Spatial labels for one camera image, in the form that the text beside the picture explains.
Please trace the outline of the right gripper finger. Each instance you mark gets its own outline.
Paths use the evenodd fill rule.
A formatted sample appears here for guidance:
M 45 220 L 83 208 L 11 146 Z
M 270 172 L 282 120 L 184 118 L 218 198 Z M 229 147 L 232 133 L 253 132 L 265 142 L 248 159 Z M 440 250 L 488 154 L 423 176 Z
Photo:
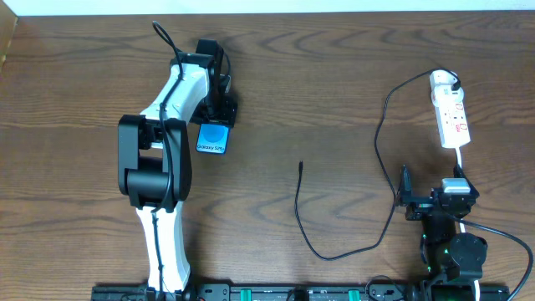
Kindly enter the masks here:
M 453 168 L 453 175 L 455 178 L 464 179 L 467 182 L 467 185 L 471 188 L 470 194 L 473 196 L 479 196 L 479 191 L 472 185 L 470 180 L 466 177 L 466 174 L 462 170 L 459 164 L 456 164 Z
M 406 165 L 400 169 L 400 185 L 396 195 L 397 205 L 408 205 L 413 197 L 410 173 Z

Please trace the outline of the blue screen Galaxy smartphone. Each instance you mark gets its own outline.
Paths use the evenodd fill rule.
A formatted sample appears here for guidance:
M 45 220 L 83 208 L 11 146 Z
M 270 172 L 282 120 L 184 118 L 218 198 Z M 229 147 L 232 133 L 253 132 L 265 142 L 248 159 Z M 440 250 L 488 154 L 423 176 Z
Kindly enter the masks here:
M 202 124 L 199 129 L 196 150 L 213 155 L 227 151 L 230 128 L 225 125 Z

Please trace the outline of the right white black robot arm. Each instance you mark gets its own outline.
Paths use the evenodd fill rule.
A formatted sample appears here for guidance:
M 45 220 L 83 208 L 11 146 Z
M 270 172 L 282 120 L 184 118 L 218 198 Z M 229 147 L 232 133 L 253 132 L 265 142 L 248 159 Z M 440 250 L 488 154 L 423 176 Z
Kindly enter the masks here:
M 429 196 L 413 194 L 410 173 L 401 167 L 395 205 L 405 209 L 405 219 L 420 221 L 423 227 L 420 252 L 429 277 L 409 288 L 409 300 L 463 300 L 476 297 L 474 282 L 482 278 L 487 258 L 487 241 L 456 224 L 471 212 L 479 192 L 459 166 L 454 176 L 444 178 Z

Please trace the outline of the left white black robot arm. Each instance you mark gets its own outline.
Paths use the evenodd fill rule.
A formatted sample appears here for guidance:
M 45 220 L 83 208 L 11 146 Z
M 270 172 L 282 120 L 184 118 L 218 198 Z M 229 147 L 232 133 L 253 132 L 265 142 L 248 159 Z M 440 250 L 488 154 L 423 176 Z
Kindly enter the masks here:
M 179 52 L 155 100 L 118 123 L 118 186 L 135 208 L 150 262 L 147 293 L 185 298 L 193 293 L 183 241 L 182 209 L 192 182 L 187 126 L 199 125 L 196 150 L 223 155 L 237 118 L 230 95 L 230 60 L 215 40 Z

